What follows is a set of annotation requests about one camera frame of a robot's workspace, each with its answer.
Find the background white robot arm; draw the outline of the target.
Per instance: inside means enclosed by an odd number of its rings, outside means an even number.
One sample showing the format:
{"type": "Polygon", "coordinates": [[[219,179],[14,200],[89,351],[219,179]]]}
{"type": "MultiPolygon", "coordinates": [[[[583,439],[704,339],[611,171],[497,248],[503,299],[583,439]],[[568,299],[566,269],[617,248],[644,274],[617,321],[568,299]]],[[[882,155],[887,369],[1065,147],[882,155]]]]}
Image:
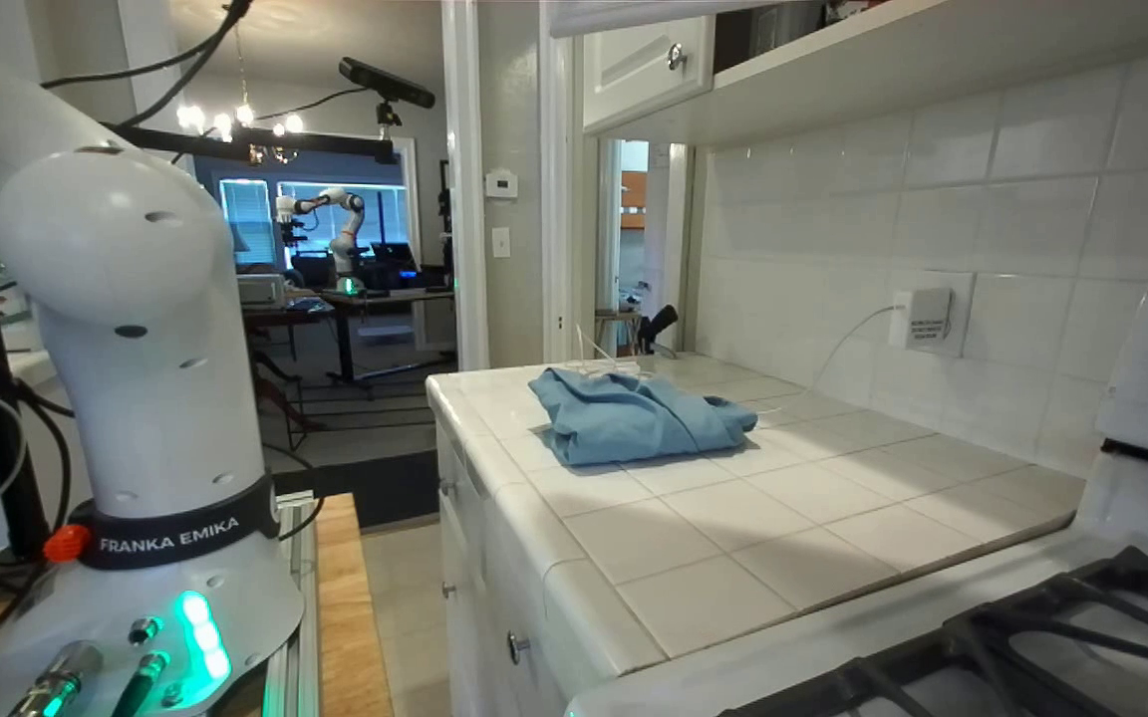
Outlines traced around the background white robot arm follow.
{"type": "Polygon", "coordinates": [[[334,268],[353,264],[364,217],[365,217],[365,208],[348,185],[322,185],[311,200],[293,200],[293,193],[276,200],[280,240],[293,253],[322,253],[334,268]]]}

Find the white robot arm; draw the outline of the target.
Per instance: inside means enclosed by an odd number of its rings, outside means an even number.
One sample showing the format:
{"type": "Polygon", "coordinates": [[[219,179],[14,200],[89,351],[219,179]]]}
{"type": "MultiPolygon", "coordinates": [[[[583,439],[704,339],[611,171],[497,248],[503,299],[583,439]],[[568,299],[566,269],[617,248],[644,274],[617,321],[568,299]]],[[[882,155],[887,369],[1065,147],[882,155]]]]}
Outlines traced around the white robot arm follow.
{"type": "Polygon", "coordinates": [[[303,622],[227,224],[190,173],[0,64],[0,253],[91,480],[89,532],[0,626],[0,717],[202,717],[303,622]]]}

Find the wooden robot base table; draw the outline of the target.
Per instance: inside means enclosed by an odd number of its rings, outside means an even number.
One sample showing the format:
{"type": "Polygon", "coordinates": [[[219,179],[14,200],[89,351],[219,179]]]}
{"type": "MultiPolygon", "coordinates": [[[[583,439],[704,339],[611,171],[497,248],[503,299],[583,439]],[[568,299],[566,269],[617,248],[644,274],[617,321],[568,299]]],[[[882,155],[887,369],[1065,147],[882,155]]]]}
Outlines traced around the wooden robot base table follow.
{"type": "Polygon", "coordinates": [[[318,536],[322,717],[390,717],[390,683],[349,495],[329,495],[318,536]]]}

